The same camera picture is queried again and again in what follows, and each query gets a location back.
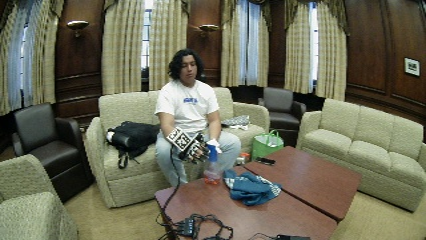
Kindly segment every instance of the armrest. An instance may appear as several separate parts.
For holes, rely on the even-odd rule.
[[[19,137],[18,133],[12,133],[12,145],[14,145],[15,156],[20,157],[26,155],[23,144],[22,144],[22,138]]]
[[[24,155],[0,162],[0,194],[3,199],[56,191],[39,159]]]
[[[79,149],[83,147],[83,137],[79,123],[74,118],[55,118],[59,138]]]
[[[422,143],[418,163],[421,164],[421,166],[424,167],[424,170],[426,171],[426,143]]]
[[[304,114],[301,128],[299,130],[297,149],[303,149],[305,135],[320,128],[321,114],[321,111],[307,112]]]
[[[257,99],[257,104],[265,107],[265,99],[264,98],[259,98]]]
[[[109,189],[107,174],[104,170],[104,156],[107,152],[107,131],[104,131],[100,117],[92,119],[91,125],[86,132],[86,150],[88,153],[90,164],[96,177],[100,189]],[[115,201],[109,191],[101,191],[107,206],[113,206]]]
[[[251,123],[269,131],[269,112],[264,106],[248,103],[233,102],[235,116],[249,115]]]
[[[307,105],[304,103],[293,101],[292,114],[300,121],[303,120],[303,116],[305,112],[307,112]]]

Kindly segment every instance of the green shopping bag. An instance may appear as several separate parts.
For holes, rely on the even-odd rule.
[[[279,151],[284,148],[283,138],[279,136],[277,130],[272,130],[269,133],[255,136],[252,160],[257,157],[265,157],[268,154]]]

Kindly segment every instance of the cell phone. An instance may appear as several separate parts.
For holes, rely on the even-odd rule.
[[[257,157],[256,161],[260,163],[264,163],[267,165],[275,165],[276,164],[276,160],[272,160],[269,158],[264,158],[264,157]]]

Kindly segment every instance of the curtain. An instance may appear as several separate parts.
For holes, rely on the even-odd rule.
[[[320,61],[316,95],[345,100],[346,34],[325,3],[318,3]]]
[[[30,57],[24,62],[24,106],[55,103],[55,44],[60,12],[64,1],[36,0],[31,16],[26,44]]]
[[[221,86],[268,85],[269,28],[265,12],[269,13],[269,3],[256,5],[240,0],[236,7],[233,0],[225,1]]]
[[[221,53],[221,86],[239,87],[240,71],[240,11],[235,0],[224,0],[223,11],[223,53]]]
[[[185,1],[157,0],[152,9],[149,40],[149,90],[169,82],[169,62],[187,47],[188,4]]]
[[[7,49],[7,61],[4,61],[4,65],[7,66],[7,78],[6,78],[6,83],[7,83],[7,91],[8,91],[8,106],[10,110],[16,110],[22,108],[22,79],[24,79],[23,76],[22,78],[22,72],[24,72],[23,69],[23,61],[22,61],[22,55],[26,55],[26,59],[28,58],[31,60],[31,55],[27,51],[22,51],[22,44],[23,44],[23,37],[24,37],[24,26],[26,26],[26,21],[27,21],[27,3],[24,1],[20,1],[16,4],[16,15],[15,17],[15,22],[11,31],[11,45],[10,48]]]
[[[345,11],[345,3],[344,0],[285,0],[284,2],[284,17],[285,17],[285,26],[284,29],[288,29],[295,21],[295,16],[297,12],[297,7],[300,4],[308,5],[309,2],[317,3],[326,3],[329,6],[329,10],[332,15],[337,18],[338,26],[345,31],[346,35],[349,36],[349,27],[348,27],[348,20],[346,20],[346,11]]]
[[[269,27],[268,20],[260,18],[259,22],[259,73],[257,73],[257,86],[268,86],[268,71],[269,71]]]
[[[3,17],[4,20],[2,30],[0,30],[0,116],[8,114],[11,112],[11,104],[10,104],[10,92],[8,92],[8,53],[10,47],[12,43],[12,32],[14,25],[18,18],[18,9],[19,5],[15,1],[10,0],[7,5],[7,17]]]
[[[144,0],[107,1],[103,94],[141,91]]]
[[[310,26],[307,4],[299,4],[293,23],[287,32],[285,88],[309,92],[310,77]]]
[[[7,59],[7,64],[2,66],[2,115],[22,107],[56,101],[55,41],[64,1],[18,2],[2,31],[2,42],[6,42],[2,45],[2,60]]]

